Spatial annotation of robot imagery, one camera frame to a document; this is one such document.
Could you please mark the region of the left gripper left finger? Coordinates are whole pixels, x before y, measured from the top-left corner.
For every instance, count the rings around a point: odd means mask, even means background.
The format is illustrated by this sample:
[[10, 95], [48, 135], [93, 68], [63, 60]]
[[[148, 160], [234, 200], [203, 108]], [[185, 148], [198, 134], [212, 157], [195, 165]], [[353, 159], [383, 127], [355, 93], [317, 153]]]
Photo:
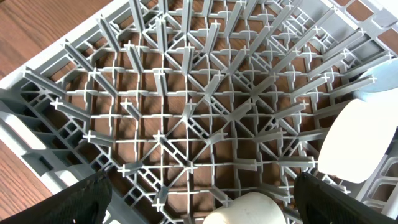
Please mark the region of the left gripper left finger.
[[111, 199], [109, 176], [98, 171], [1, 224], [102, 223]]

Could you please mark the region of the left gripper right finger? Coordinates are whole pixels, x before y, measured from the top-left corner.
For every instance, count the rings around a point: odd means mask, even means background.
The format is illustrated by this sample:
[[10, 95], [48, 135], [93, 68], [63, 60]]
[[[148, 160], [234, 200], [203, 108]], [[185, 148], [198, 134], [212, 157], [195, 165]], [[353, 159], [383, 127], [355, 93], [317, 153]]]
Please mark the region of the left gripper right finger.
[[306, 172], [295, 179], [294, 200], [303, 224], [397, 224]]

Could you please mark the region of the white cup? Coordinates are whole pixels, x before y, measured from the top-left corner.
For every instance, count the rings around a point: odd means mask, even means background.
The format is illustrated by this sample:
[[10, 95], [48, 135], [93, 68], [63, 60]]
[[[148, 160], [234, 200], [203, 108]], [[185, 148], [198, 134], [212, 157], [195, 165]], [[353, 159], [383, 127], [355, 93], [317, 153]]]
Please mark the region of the white cup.
[[211, 212], [203, 224], [286, 224], [286, 220], [273, 199], [250, 192]]

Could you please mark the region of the white bowl with rice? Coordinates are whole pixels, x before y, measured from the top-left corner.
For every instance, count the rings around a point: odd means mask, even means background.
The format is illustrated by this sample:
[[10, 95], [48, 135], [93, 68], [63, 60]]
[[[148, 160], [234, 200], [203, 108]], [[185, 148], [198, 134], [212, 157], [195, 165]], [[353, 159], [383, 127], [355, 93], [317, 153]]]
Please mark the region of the white bowl with rice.
[[321, 173], [359, 184], [376, 170], [397, 128], [397, 106], [350, 101], [331, 125], [318, 158]]

